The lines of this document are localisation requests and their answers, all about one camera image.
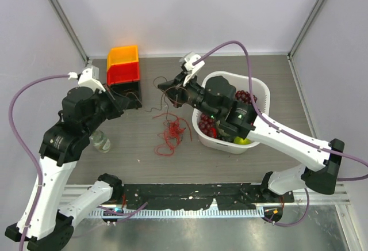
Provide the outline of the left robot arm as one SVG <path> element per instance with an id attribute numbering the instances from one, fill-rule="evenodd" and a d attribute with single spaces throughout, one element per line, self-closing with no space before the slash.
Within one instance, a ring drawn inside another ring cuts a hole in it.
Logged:
<path id="1" fill-rule="evenodd" d="M 43 136 L 29 203 L 22 218 L 6 228 L 6 237 L 28 250 L 62 250 L 77 225 L 93 209 L 104 202 L 117 204 L 122 199 L 122 181 L 105 173 L 70 205 L 59 205 L 92 133 L 105 120 L 119 118 L 128 104 L 128 97 L 112 93 L 107 86 L 103 90 L 80 86 L 67 93 L 58 122 Z"/>

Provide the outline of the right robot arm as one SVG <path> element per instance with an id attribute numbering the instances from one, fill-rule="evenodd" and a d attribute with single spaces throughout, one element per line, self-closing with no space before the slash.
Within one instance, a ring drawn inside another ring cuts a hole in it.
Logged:
<path id="1" fill-rule="evenodd" d="M 259 111 L 256 105 L 244 104 L 235 95 L 249 78 L 228 72 L 209 74 L 202 84 L 185 73 L 158 84 L 158 89 L 176 108 L 188 104 L 218 123 L 231 137 L 247 138 L 270 146 L 300 162 L 300 166 L 265 174 L 259 188 L 264 201 L 272 202 L 283 194 L 303 188 L 333 195 L 344 149 L 341 140 L 318 140 L 278 123 Z"/>

